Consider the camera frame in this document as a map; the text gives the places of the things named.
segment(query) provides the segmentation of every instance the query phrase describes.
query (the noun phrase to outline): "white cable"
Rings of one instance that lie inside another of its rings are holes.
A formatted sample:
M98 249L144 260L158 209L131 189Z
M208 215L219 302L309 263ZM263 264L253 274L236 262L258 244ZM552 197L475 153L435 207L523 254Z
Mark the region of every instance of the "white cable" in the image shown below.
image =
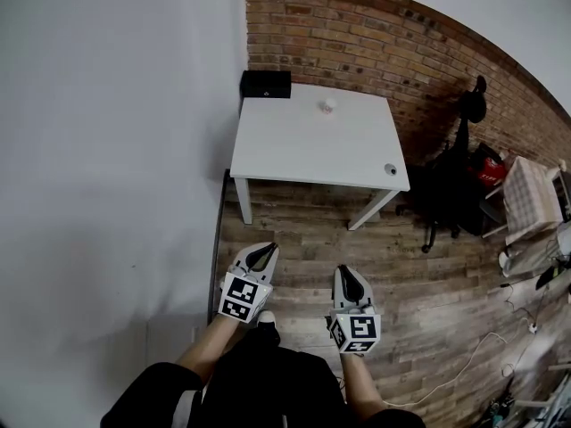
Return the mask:
M519 319L519 321L517 322L517 329L516 329L516 334L514 334L513 338L511 338L509 341L506 341L505 339L503 339L499 334L494 333L494 332L489 332L476 346L476 348L474 349L474 351L472 352L472 355L470 356L470 360L468 360L468 362L466 363L466 365L460 370L460 372L458 374L456 374L456 377L454 377L451 381L448 381L447 383L441 383L440 385L438 385L437 387L434 388L434 390L432 390L430 393L428 393L423 399L417 401L416 403L406 403L406 404L393 404L389 401L384 401L385 404L388 404L389 406L394 406L394 407L407 407L407 406L416 406L417 404L420 404L422 401L424 401L426 398L428 398L430 395L432 395L435 391L441 389L442 387L445 387L446 385L448 385L449 383L453 383L455 382L464 371L466 371L468 369L468 367L470 366L470 364L472 363L472 360L474 359L474 355L478 352L478 349L480 349L480 346L482 344L484 344L484 341L486 339L488 339L489 336L496 336L497 338L501 339L503 342L505 342L506 344L509 344L510 342L512 342L514 339L516 339L517 334L519 333L519 326L521 324L521 321L525 320L527 321L527 323L529 324L529 320L526 317L521 317Z

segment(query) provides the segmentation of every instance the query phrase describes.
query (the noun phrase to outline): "forearm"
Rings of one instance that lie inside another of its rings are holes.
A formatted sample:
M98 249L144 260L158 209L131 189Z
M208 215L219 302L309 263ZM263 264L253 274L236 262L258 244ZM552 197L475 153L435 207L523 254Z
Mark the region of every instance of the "forearm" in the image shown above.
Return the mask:
M361 421L386 409L363 358L341 354L347 404Z
M203 337L185 352L178 364L194 371L203 383L207 383L239 323L234 318L216 316Z

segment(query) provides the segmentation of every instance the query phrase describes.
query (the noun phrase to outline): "black sleeve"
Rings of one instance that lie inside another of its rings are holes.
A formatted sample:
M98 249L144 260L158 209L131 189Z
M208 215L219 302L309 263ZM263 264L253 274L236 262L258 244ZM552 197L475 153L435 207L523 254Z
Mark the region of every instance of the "black sleeve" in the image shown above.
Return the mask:
M105 414L101 428L170 428L182 393L202 388L200 377L182 366L172 363L149 366Z
M392 428L406 426L406 428L426 428L422 418L400 409L386 409L374 414L361 428Z

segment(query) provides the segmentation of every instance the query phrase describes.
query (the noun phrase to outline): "small round hole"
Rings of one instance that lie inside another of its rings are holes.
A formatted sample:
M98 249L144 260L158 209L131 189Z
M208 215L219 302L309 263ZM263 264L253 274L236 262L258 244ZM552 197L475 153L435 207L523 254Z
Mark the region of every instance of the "small round hole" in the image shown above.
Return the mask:
M385 165L385 173L389 176L396 175L396 167L392 163L387 163Z

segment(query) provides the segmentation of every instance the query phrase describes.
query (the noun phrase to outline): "small white cup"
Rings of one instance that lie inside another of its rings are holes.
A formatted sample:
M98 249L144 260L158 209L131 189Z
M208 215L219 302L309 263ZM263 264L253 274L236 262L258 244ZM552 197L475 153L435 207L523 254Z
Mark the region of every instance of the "small white cup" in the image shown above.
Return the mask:
M335 107L337 106L337 102L333 99L333 98L327 98L322 104L321 104L321 110L325 113L325 114L331 114L333 112L333 110L335 109Z

